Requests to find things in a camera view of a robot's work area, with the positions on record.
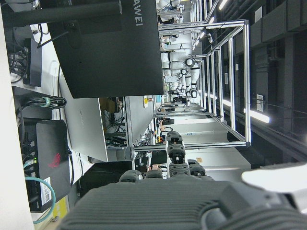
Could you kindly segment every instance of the computer monitor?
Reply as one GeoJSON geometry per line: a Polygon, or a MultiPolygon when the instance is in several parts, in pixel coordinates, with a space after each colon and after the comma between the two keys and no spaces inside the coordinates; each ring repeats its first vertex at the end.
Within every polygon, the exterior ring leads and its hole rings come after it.
{"type": "MultiPolygon", "coordinates": [[[[107,0],[41,0],[42,8],[107,0]]],[[[163,94],[154,0],[121,0],[122,14],[48,23],[74,98],[163,94]]]]}

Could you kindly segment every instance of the white desk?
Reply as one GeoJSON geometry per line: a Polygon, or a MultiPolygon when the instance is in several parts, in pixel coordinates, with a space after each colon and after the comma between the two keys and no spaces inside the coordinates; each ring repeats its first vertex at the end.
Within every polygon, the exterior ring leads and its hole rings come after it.
{"type": "MultiPolygon", "coordinates": [[[[47,31],[46,24],[43,24],[43,30],[47,31]]],[[[35,40],[37,42],[39,40],[39,36],[39,33],[35,35],[35,40]]],[[[43,42],[49,39],[49,34],[43,36],[43,42]]],[[[23,85],[22,82],[18,82],[14,85],[48,95],[57,95],[59,61],[52,42],[48,43],[42,48],[42,87],[37,88],[26,86],[23,85]]],[[[0,20],[0,51],[0,94],[2,99],[0,122],[2,127],[1,141],[3,143],[2,146],[5,148],[5,150],[2,152],[5,158],[2,158],[3,171],[0,180],[1,229],[32,230],[34,229],[32,221],[37,220],[42,214],[30,214],[18,139],[18,129],[15,119],[14,100],[10,82],[14,79],[11,79],[9,73],[2,17],[0,20]]],[[[57,119],[58,117],[58,111],[53,111],[53,119],[57,119]]],[[[81,158],[79,158],[78,153],[73,150],[72,152],[75,183],[82,176],[80,159],[83,165],[83,173],[89,170],[93,164],[88,162],[87,156],[81,155],[81,158]]]]}

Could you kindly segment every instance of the metal extrusion frame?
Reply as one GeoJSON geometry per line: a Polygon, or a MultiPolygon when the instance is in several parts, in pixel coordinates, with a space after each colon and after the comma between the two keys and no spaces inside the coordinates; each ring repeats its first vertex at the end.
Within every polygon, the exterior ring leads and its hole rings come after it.
{"type": "Polygon", "coordinates": [[[211,112],[211,99],[213,100],[213,116],[216,114],[216,100],[215,95],[215,65],[214,53],[217,52],[218,61],[218,79],[219,79],[219,104],[220,104],[220,119],[224,120],[224,101],[223,101],[223,85],[222,85],[222,46],[228,43],[229,55],[229,87],[230,87],[230,129],[238,136],[237,138],[244,138],[246,146],[251,143],[251,126],[250,126],[250,80],[249,80],[249,25],[248,21],[244,20],[238,23],[237,28],[230,32],[222,41],[220,41],[212,50],[205,55],[196,55],[195,58],[206,58],[207,60],[207,94],[208,97],[208,111],[211,112]],[[243,137],[236,131],[236,113],[235,113],[235,94],[234,94],[234,51],[233,51],[233,37],[243,31],[244,36],[244,104],[245,104],[245,136],[243,137]],[[211,80],[210,80],[210,61],[211,61],[211,80]]]}
{"type": "MultiPolygon", "coordinates": [[[[200,61],[201,76],[199,82],[199,89],[201,90],[202,105],[206,109],[196,109],[191,111],[172,111],[172,112],[156,112],[155,118],[174,117],[174,116],[194,116],[203,115],[213,118],[216,122],[222,125],[229,133],[237,138],[238,141],[220,142],[220,143],[202,143],[202,144],[186,144],[186,149],[202,149],[202,148],[225,148],[225,147],[238,147],[249,146],[251,143],[251,126],[250,126],[250,80],[249,80],[249,24],[247,20],[239,20],[235,22],[222,22],[207,24],[209,20],[208,14],[205,21],[162,25],[159,26],[159,34],[182,34],[182,33],[199,33],[203,29],[220,29],[234,27],[234,30],[225,36],[216,46],[211,48],[211,51],[205,55],[193,56],[196,60],[200,61]],[[233,37],[243,31],[244,36],[244,105],[245,105],[245,134],[244,136],[236,131],[236,112],[235,112],[235,94],[234,94],[234,45],[233,37]],[[227,105],[230,109],[230,125],[224,122],[224,100],[223,100],[223,66],[222,66],[222,49],[221,47],[228,44],[229,56],[229,87],[230,87],[230,104],[227,105]],[[216,95],[217,89],[215,87],[215,61],[217,62],[217,80],[218,80],[218,97],[216,95]],[[219,100],[220,113],[217,117],[216,100],[219,100]]],[[[150,151],[150,150],[163,150],[165,145],[152,145],[144,147],[136,147],[135,151],[150,151]]]]}
{"type": "Polygon", "coordinates": [[[130,98],[124,97],[124,112],[125,112],[125,120],[126,120],[126,138],[127,138],[127,146],[133,146],[133,138],[132,138],[132,124],[131,124],[131,113],[130,113],[130,98]]]}

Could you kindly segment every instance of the robotic hand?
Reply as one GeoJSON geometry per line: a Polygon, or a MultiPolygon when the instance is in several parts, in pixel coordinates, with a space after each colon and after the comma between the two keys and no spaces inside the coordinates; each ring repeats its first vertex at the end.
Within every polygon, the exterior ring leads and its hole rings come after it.
{"type": "MultiPolygon", "coordinates": [[[[163,180],[157,170],[152,170],[144,180],[140,179],[139,171],[127,171],[119,183],[89,191],[62,220],[58,230],[307,229],[307,218],[298,211],[297,199],[292,195],[265,190],[258,182],[250,186],[247,181],[252,177],[245,178],[246,183],[214,181],[196,161],[186,161],[178,132],[168,132],[166,140],[172,162],[168,167],[169,179],[163,180]]],[[[291,168],[297,167],[306,172],[307,165],[291,168]]],[[[305,182],[297,197],[305,207],[306,173],[301,175],[305,182]]]]}

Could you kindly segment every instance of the cardboard box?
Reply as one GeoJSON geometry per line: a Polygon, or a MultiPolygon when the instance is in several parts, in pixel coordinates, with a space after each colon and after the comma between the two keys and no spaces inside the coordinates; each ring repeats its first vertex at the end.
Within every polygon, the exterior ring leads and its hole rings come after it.
{"type": "Polygon", "coordinates": [[[108,111],[109,113],[115,112],[115,102],[108,99],[108,98],[99,98],[100,103],[100,110],[101,111],[108,111]]]}

